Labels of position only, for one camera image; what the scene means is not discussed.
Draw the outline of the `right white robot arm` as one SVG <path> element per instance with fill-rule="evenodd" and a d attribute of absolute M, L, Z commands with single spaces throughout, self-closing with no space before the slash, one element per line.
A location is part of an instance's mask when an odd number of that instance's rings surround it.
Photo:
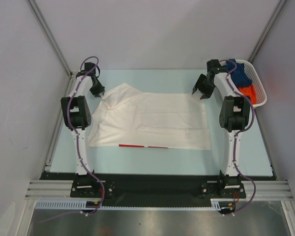
<path fill-rule="evenodd" d="M 213 196 L 231 198 L 244 195 L 243 184 L 241 184 L 241 173 L 239 171 L 239 148 L 243 132 L 251 128 L 254 118 L 250 113 L 254 112 L 250 99 L 244 96 L 235 86 L 231 79 L 232 70 L 223 67 L 219 60 L 211 59 L 206 63 L 207 74 L 201 74 L 192 88 L 192 93 L 199 91 L 201 99 L 208 99 L 218 89 L 222 97 L 222 106 L 219 114 L 219 124 L 225 134 L 224 167 L 220 170 L 218 181 L 210 189 L 208 184 L 202 187 L 203 194 L 210 191 Z"/>

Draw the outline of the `white t shirt red print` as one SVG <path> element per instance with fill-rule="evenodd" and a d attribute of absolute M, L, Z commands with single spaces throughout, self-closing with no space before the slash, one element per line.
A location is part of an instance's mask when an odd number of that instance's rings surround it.
<path fill-rule="evenodd" d="M 199 94 L 142 92 L 126 83 L 102 97 L 88 140 L 90 147 L 211 149 L 206 107 Z"/>

